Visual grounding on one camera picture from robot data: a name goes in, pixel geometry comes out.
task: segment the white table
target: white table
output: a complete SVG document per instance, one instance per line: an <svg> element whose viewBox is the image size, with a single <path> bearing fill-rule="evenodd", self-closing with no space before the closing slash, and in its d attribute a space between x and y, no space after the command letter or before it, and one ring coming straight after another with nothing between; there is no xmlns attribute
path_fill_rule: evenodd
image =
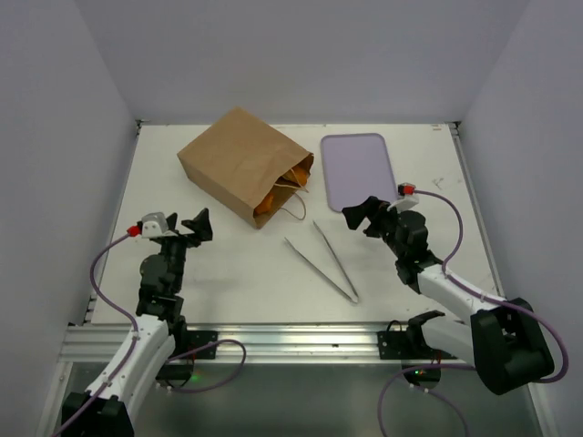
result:
<svg viewBox="0 0 583 437"><path fill-rule="evenodd" d="M315 155L310 194L300 193L308 217L298 222L278 212L256 230L190 182L176 154L207 126L145 126L118 216L114 236L152 211L179 213L191 219L210 209L214 240L187 255L180 296L182 314L190 323L370 323L408 320L440 305L419 296L397 278L394 255L381 240L350 231L341 214L328 208L320 160L320 141L330 134L376 132L386 141L397 183L411 182L420 189L438 191L460 209L465 240L450 267L477 286L494 292L486 251L470 197L446 125L283 125L275 126ZM287 208L301 212L297 199ZM430 249L443 258L455 244L457 224L449 207L422 198L416 210L427 218ZM351 305L297 258L283 238L288 237L333 280L343 284L340 271L312 227L316 220L331 240L361 296ZM102 290L124 309L138 303L138 268L159 246L133 239L112 249L101 282ZM126 323L102 301L93 323Z"/></svg>

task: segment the black bracket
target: black bracket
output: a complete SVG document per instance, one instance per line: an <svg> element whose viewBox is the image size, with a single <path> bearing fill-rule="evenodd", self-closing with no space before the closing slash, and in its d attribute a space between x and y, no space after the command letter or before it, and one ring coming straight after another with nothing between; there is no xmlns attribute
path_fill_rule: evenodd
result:
<svg viewBox="0 0 583 437"><path fill-rule="evenodd" d="M186 334L186 351L197 349L205 344L217 340L219 333L215 330L189 330ZM197 352L196 360L214 360L217 355L217 346Z"/></svg>
<svg viewBox="0 0 583 437"><path fill-rule="evenodd" d="M435 317L441 317L440 311L429 311L413 317L403 330L391 330L394 321L385 330L376 333L379 358L381 360L431 360L441 352L442 360L454 360L455 357L445 351L432 349L425 343L421 325Z"/></svg>

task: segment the metal tongs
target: metal tongs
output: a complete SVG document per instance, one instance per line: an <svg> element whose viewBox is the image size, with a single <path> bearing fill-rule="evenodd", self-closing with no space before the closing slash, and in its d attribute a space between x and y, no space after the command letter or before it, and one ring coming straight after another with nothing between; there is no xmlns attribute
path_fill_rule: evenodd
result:
<svg viewBox="0 0 583 437"><path fill-rule="evenodd" d="M305 262L308 263L308 265L310 267L312 267L312 269L318 273L318 275L320 275L322 278L324 278L326 280L326 282L328 282L330 285L332 285L332 287L338 291L340 293L340 295L349 300L351 303L359 303L359 299L360 297L358 296L358 292L356 291L356 288L354 287L353 282L350 280L350 278L348 277L348 274L346 273L346 270L344 269L343 264L340 262L340 260L338 259L338 256L336 255L336 252L334 252L334 249L332 248L332 245L330 244L330 241L326 238L326 235L323 233L323 231L320 229L320 227L318 226L318 224L313 221L312 222L314 227L316 228L316 230L318 231L318 233L322 236L322 238L324 239L324 242L326 243L326 246L328 247L328 250L332 253L332 257L334 258L334 261L336 262L336 265L338 266L338 268L340 269L340 271L342 272L344 278L346 279L346 282L348 282L348 285L350 286L351 291L353 292L354 296L351 296L350 294L348 294L346 291L344 291L342 289L342 287L340 287L338 284L336 284L336 282L334 282L333 280L331 280L328 276L326 276L326 274L321 271L320 269L318 269L316 267L316 265L311 262L309 259L307 259L305 257L305 255L303 255L299 250L297 250L292 243L288 240L285 239L285 242L288 243L290 245L290 248L296 253L298 254Z"/></svg>

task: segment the gray wall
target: gray wall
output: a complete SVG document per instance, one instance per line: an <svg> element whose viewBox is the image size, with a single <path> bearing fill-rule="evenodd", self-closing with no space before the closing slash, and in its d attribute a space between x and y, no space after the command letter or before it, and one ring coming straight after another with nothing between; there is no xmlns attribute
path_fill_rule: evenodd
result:
<svg viewBox="0 0 583 437"><path fill-rule="evenodd" d="M2 435L36 429L111 227L135 125L76 6L0 3Z"/></svg>
<svg viewBox="0 0 583 437"><path fill-rule="evenodd" d="M572 368L546 387L564 436L583 435L583 3L533 0L463 123L500 277L561 332Z"/></svg>
<svg viewBox="0 0 583 437"><path fill-rule="evenodd" d="M77 0L136 117L459 120L528 0Z"/></svg>

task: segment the purple cable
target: purple cable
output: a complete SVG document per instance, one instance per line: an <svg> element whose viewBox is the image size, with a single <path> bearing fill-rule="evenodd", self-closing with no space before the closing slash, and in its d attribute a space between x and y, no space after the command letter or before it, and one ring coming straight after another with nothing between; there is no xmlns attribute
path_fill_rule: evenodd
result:
<svg viewBox="0 0 583 437"><path fill-rule="evenodd" d="M197 352L204 351L208 348L214 348L215 346L219 346L220 344L223 344L223 343L236 344L237 346L239 346L243 350L243 357L241 358L239 365L237 366L237 368L235 369L235 371L231 375L229 375L224 380L219 381L215 384L212 384L208 387L202 387L199 389L183 389L181 387L175 387L172 389L172 391L176 391L178 393L188 393L188 394L203 393L205 391L218 389L219 387L222 387L223 385L225 385L228 382L231 382L232 380L237 378L241 369L243 368L243 364L245 363L245 360L247 359L247 350L245 349L245 346L243 345L243 343L241 343L240 341L236 341L236 340L225 339L225 340L214 341L212 343L205 344L204 346L201 346L197 349L193 349L192 351L184 352L184 353L181 353L180 355L177 355L175 357L168 358L166 362L173 362L173 361L179 360L181 358L186 358L190 355L196 354Z"/></svg>
<svg viewBox="0 0 583 437"><path fill-rule="evenodd" d="M403 369L402 371L398 371L395 375L393 375L391 377L391 379L389 379L389 381L387 381L385 383L385 385L383 386L383 389L381 390L381 394L379 395L379 400L376 404L376 418L379 421L379 426L381 428L381 433L383 434L384 437L388 437L388 434L386 432L386 429L384 428L384 424L383 424L383 399L384 399L384 395L386 394L386 391L389 390L389 387L391 386L391 384L401 375L405 375L406 373L409 373L410 371L430 371L433 369L456 369L459 371L474 371L474 367L470 366L469 364L423 364L421 366L414 366L414 367L409 367L407 369ZM422 387L417 387L415 386L416 389L420 390L420 391L424 391L424 388ZM462 412L459 410L459 408L457 408L453 403L451 403L443 394L438 393L436 391L428 391L429 394L431 394L432 396L435 396L437 399L440 399L441 401L445 402L446 404L448 404L450 407L452 407L455 411L455 413L459 416L460 420L462 421L462 424L464 425L464 433L465 433L465 437L469 437L470 435L470 429L469 426L467 425L467 422L465 421L464 415L462 414Z"/></svg>
<svg viewBox="0 0 583 437"><path fill-rule="evenodd" d="M134 332L138 332L138 322L136 321L136 318L134 318L129 312L125 311L123 308L119 307L114 302L109 300L107 298L107 296L105 294L103 294L103 292L99 289L99 286L97 285L97 282L95 280L95 268L96 268L97 263L101 259L101 257L103 257L111 248L113 248L117 244L121 243L125 239L128 239L129 237L130 237L129 234L126 234L123 237L120 237L119 239L112 241L103 250L101 250L97 254L95 259L91 263L91 268L89 269L89 280L91 281L91 286L93 287L93 290L95 290L95 293L97 293L97 295L111 308L121 312L124 316L126 316L129 319L129 321L131 322L132 327L134 329ZM136 348L137 341L138 341L138 339L136 337L132 338L131 343L129 344L128 351L126 352L126 355L119 362L118 366L109 374L110 381L119 373L119 371L121 371L121 369L124 367L126 362L128 362L129 357L131 356L132 352ZM106 389L106 387L107 387L107 383L104 382L97 390L95 390L95 392L91 395L91 397L87 400L87 402L85 402L83 404L83 406L75 412L75 414L73 414L65 423L63 423L63 425L61 425L61 427L52 435L52 437L57 437L63 431L65 431L69 426L71 426L71 423L76 421L77 418L81 414L83 414L83 412L85 412L85 410L87 408L89 408L89 406L95 401L95 399L97 399L99 397L99 395Z"/></svg>
<svg viewBox="0 0 583 437"><path fill-rule="evenodd" d="M447 274L447 269L446 269L447 263L457 253L457 251L459 250L459 248L462 244L462 239L464 238L464 222L462 220L462 215L460 214L459 209L457 209L457 207L454 205L454 203L451 200L449 200L448 198L442 196L441 194L432 193L430 191L422 191L420 189L416 189L415 193L421 194L424 196L429 196L432 198L439 198L440 200L443 200L443 202L445 202L447 205L449 205L451 207L451 209L455 213L455 216L457 217L457 224L459 225L459 235L457 237L457 242L455 244L454 250L452 250L452 253L450 253L447 257L445 257L444 263L441 266L441 269L442 269L443 273L445 274L445 276L451 282L453 282L457 287L466 291L467 293L474 296L475 298L483 299L488 303L492 303L494 305L500 305L501 307L506 307L506 308L509 308L511 310L514 310L514 311L522 312L523 314L526 314L527 316L531 317L532 319L536 320L538 323L543 325L548 330L548 332L550 332L550 334L553 336L553 338L557 342L557 345L561 351L561 358L563 360L563 364L561 366L560 371L555 376L552 376L550 378L546 378L544 380L538 380L535 382L549 384L551 382L556 382L556 381L563 379L563 377L567 374L567 371L568 371L568 352L567 352L567 347L565 346L565 342L563 341L561 336L558 334L558 332L555 330L555 328L553 328L546 320L542 319L540 316L535 314L533 311L519 307L519 306L517 306L513 303L510 303L510 302L507 302L507 301L500 301L500 300L489 298L487 296L483 296L482 293L479 293L475 290L470 289L466 285L462 284L456 278L449 276Z"/></svg>

